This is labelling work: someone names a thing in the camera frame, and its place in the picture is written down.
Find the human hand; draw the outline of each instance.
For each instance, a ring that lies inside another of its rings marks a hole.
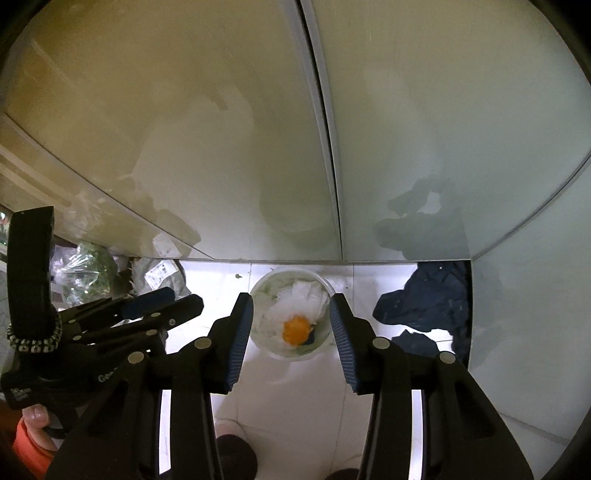
[[[43,405],[33,405],[24,408],[22,411],[22,420],[27,428],[27,433],[33,442],[39,447],[56,452],[57,447],[51,437],[43,430],[50,423],[49,412]]]

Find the navy fabric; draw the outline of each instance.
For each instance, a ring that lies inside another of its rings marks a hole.
[[[405,330],[401,335],[392,338],[392,343],[396,343],[406,353],[414,355],[434,358],[439,354],[437,343],[422,333],[412,333]]]
[[[456,357],[465,361],[470,351],[468,288],[467,262],[419,262],[403,290],[379,298],[374,318],[420,332],[447,330]]]

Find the white cabinet door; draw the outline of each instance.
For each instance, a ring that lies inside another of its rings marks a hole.
[[[7,114],[207,255],[339,260],[310,59],[289,11],[264,0],[53,0],[17,45]]]
[[[346,260],[472,258],[589,152],[591,87],[527,0],[309,1]]]

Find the plastic bag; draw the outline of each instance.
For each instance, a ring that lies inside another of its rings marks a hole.
[[[81,242],[75,251],[56,248],[51,272],[64,302],[75,307],[111,296],[117,264],[106,248]]]
[[[174,260],[137,258],[132,265],[132,283],[136,295],[163,287],[172,288],[177,299],[191,295],[183,272]]]

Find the white tile floor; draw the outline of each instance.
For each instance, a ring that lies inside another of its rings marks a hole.
[[[279,265],[183,261],[187,287],[204,301],[200,317],[173,329],[167,351],[178,351],[207,335],[212,323],[227,316],[240,292],[250,291]],[[382,325],[372,311],[382,293],[398,290],[416,265],[305,265],[345,294],[353,313],[368,319],[378,335],[392,337],[406,327]],[[444,330],[428,334],[440,350],[451,348]],[[334,342],[303,362],[273,359],[249,341],[240,380],[229,395],[212,396],[217,419],[245,427],[259,461],[259,480],[324,480],[351,457],[363,452],[371,395],[358,397],[346,385]],[[420,408],[420,396],[413,396]],[[163,398],[161,471],[170,468],[167,404]],[[410,480],[420,478],[422,428],[413,428]]]

